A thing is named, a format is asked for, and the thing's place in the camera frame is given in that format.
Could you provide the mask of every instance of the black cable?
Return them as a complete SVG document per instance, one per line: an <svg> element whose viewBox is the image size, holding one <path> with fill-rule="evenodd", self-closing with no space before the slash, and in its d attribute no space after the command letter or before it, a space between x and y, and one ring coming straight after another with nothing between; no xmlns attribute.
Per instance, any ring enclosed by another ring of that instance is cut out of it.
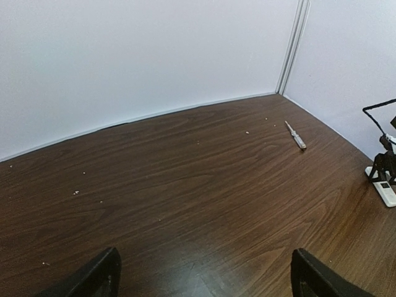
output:
<svg viewBox="0 0 396 297"><path fill-rule="evenodd" d="M374 108L382 107L382 106L389 105L389 104L392 104L392 103L395 103L395 102L396 102L396 98L395 98L395 99L388 100L388 101L385 101L385 102L382 102L382 103L378 103L378 104L375 104L375 105L367 106L367 107L363 108L363 112L364 112L369 118L372 119L372 121L374 122L374 124L377 125L377 127L381 130L381 132L382 132L384 135L386 135L386 133L385 133L385 131L383 130L383 128L381 127L381 125L377 122L376 119L374 119L374 117L373 117L371 114L369 114L369 113L367 112L367 110L373 110Z"/></svg>

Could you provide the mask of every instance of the screwdriver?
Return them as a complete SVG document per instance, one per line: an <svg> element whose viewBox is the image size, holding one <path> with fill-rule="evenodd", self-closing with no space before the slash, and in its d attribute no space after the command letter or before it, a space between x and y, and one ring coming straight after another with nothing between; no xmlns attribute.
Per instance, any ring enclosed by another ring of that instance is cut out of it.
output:
<svg viewBox="0 0 396 297"><path fill-rule="evenodd" d="M290 130L291 136L293 136L293 138L295 139L295 142L298 144L298 146L302 151L305 151L307 149L307 146L305 145L301 137L297 134L295 130L293 130L293 128L289 125L287 121L285 121L285 123Z"/></svg>

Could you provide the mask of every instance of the brown wooden surface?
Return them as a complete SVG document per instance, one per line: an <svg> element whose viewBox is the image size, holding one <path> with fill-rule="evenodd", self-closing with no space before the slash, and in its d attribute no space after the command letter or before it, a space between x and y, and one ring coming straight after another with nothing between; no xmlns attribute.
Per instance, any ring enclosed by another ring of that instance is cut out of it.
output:
<svg viewBox="0 0 396 297"><path fill-rule="evenodd" d="M116 246L121 297L291 296L298 247L393 296L396 210L368 183L369 164L278 95L113 127L5 161L1 295L30 296Z"/></svg>

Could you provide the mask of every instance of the white partition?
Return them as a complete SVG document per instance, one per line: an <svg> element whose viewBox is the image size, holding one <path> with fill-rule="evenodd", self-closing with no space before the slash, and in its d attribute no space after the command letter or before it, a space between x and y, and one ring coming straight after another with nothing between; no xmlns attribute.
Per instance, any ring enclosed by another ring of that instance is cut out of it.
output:
<svg viewBox="0 0 396 297"><path fill-rule="evenodd" d="M0 0L0 160L273 93L297 1Z"/></svg>
<svg viewBox="0 0 396 297"><path fill-rule="evenodd" d="M285 95L371 158L384 149L361 109L396 97L396 2L312 0ZM373 115L393 135L396 105Z"/></svg>

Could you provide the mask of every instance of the wooden table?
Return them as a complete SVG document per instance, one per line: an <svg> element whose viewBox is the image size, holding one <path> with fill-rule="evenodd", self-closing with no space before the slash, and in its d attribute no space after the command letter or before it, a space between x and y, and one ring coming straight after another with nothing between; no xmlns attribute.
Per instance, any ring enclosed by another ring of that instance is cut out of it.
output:
<svg viewBox="0 0 396 297"><path fill-rule="evenodd" d="M1 294L30 296L116 246L121 297L291 296L298 247L392 296L396 210L365 177L370 164L279 95L112 127L5 161Z"/></svg>

